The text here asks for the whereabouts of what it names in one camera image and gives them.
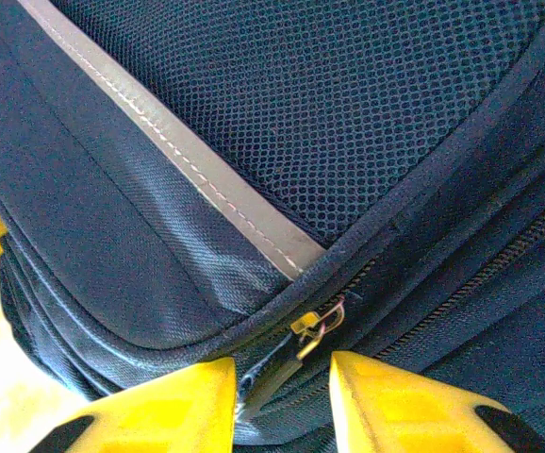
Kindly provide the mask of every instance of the backpack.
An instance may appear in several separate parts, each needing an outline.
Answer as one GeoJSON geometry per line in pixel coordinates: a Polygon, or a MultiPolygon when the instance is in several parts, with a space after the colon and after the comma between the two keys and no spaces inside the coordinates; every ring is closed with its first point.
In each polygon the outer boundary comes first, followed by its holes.
{"type": "Polygon", "coordinates": [[[545,1],[0,0],[0,216],[89,399],[233,356],[236,451],[333,451],[349,349],[545,411],[545,1]]]}

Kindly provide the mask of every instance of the reflective strip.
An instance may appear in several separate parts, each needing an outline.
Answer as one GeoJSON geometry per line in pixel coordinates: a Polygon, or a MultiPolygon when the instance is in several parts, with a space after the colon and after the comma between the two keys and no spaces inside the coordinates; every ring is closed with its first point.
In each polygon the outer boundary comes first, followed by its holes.
{"type": "Polygon", "coordinates": [[[279,212],[48,0],[19,0],[195,188],[274,266],[297,278],[324,249],[279,212]]]}

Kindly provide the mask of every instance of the zipper pull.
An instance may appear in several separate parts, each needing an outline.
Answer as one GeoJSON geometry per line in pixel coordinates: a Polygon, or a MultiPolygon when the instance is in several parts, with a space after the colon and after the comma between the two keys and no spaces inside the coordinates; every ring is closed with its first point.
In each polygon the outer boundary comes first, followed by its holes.
{"type": "Polygon", "coordinates": [[[288,333],[267,356],[250,368],[239,382],[236,418],[246,422],[256,416],[273,394],[302,368],[304,358],[325,334],[344,320],[344,295],[323,315],[309,311],[293,323],[288,333]]]}

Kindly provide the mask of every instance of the zipper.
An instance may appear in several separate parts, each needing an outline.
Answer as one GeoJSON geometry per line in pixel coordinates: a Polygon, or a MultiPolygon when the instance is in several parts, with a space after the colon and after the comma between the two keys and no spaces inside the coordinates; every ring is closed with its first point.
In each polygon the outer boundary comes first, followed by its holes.
{"type": "Polygon", "coordinates": [[[374,264],[375,259],[369,260],[338,293],[268,338],[282,340],[241,378],[235,412],[238,421],[246,422],[256,416],[274,392],[302,368],[304,358],[321,344],[324,336],[341,326],[346,294],[374,264]]]}
{"type": "MultiPolygon", "coordinates": [[[[404,333],[392,344],[386,346],[384,349],[376,353],[373,357],[382,361],[392,353],[398,351],[400,348],[407,346],[409,342],[413,340],[413,338],[425,331],[426,327],[429,326],[434,320],[444,315],[460,301],[471,296],[479,288],[490,282],[512,263],[543,241],[545,241],[545,210],[523,232],[519,233],[503,250],[497,253],[494,258],[488,262],[488,264],[486,264],[472,278],[470,278],[470,280],[468,280],[451,296],[449,296],[446,301],[440,304],[435,310],[431,311],[413,328],[404,333]]],[[[273,371],[271,373],[263,373],[260,376],[258,376],[258,373],[256,373],[256,376],[261,379],[258,388],[251,386],[251,388],[247,389],[244,394],[239,392],[239,406],[243,408],[243,416],[238,416],[240,421],[246,421],[255,416],[259,412],[260,408],[269,400],[272,394],[302,367],[302,360],[304,357],[321,344],[324,335],[330,330],[333,330],[341,325],[345,316],[345,311],[343,309],[345,295],[356,285],[358,285],[361,279],[369,273],[375,263],[376,257],[361,268],[358,274],[356,274],[348,282],[348,284],[346,284],[346,286],[344,286],[337,294],[332,296],[327,302],[320,305],[316,310],[310,311],[294,321],[289,329],[285,330],[286,332],[291,331],[291,333],[287,333],[283,342],[278,345],[263,361],[250,370],[252,371],[259,367],[259,370],[261,371],[262,369],[266,368],[267,363],[273,359],[272,356],[275,355],[274,353],[284,350],[287,351],[287,344],[293,344],[293,351],[298,351],[295,352],[295,359],[292,355],[293,353],[290,353],[286,358],[286,363],[293,361],[294,364],[294,366],[291,367],[290,373],[275,373],[273,371]],[[341,310],[341,315],[337,314],[337,317],[333,317],[332,312],[338,310],[341,310]],[[328,324],[329,318],[332,317],[333,319],[331,320],[331,324],[328,324]],[[304,344],[304,338],[313,339],[314,344],[312,344],[312,347],[308,348],[305,354],[298,356],[299,352],[304,351],[304,347],[306,346],[296,348],[296,345],[304,344]],[[266,397],[259,398],[258,390],[263,388],[266,389],[264,392],[266,397]]],[[[307,394],[303,394],[302,396],[291,400],[286,406],[284,406],[284,408],[298,405],[318,394],[327,393],[328,389],[329,384],[325,383],[325,385],[322,385],[321,387],[307,394]]]]}

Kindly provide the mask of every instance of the zipper teeth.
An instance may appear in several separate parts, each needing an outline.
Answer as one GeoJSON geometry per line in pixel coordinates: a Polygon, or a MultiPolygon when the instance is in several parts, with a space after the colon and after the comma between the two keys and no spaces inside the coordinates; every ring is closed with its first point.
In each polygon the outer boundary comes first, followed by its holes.
{"type": "Polygon", "coordinates": [[[350,279],[346,285],[339,290],[339,292],[335,293],[331,298],[325,302],[324,304],[321,304],[319,307],[316,308],[316,311],[327,311],[334,307],[338,303],[338,299],[341,295],[346,295],[350,290],[352,290],[360,281],[363,279],[363,277],[369,273],[369,271],[372,269],[372,267],[377,262],[377,257],[373,257],[369,261],[367,261],[367,264],[365,264],[363,267],[360,268],[360,271],[358,271],[358,274],[356,274],[354,277],[350,279]]]}
{"type": "MultiPolygon", "coordinates": [[[[383,359],[388,356],[390,353],[397,351],[403,345],[409,342],[415,335],[425,329],[430,325],[435,319],[441,316],[446,311],[450,310],[457,304],[460,300],[471,295],[475,290],[480,288],[484,283],[487,283],[489,280],[494,278],[507,266],[517,260],[519,257],[524,255],[531,246],[533,246],[538,241],[545,239],[545,211],[543,211],[521,234],[519,234],[509,245],[504,248],[499,254],[493,258],[489,264],[487,264],[481,271],[475,274],[470,280],[468,280],[463,286],[461,286],[457,291],[455,291],[445,302],[440,304],[434,311],[429,313],[425,318],[423,318],[418,324],[406,332],[402,337],[396,340],[393,344],[387,346],[382,351],[378,352],[375,356],[376,359],[383,359]]],[[[375,263],[375,259],[369,261],[365,267],[368,269],[365,271],[363,268],[349,284],[344,287],[344,289],[339,292],[339,294],[344,294],[353,288],[358,281],[360,281],[372,266],[375,263]]],[[[290,401],[285,408],[290,408],[292,406],[298,405],[317,394],[327,393],[329,389],[329,384],[325,384],[318,389],[313,390],[308,394],[303,394],[302,396],[290,401]]]]}

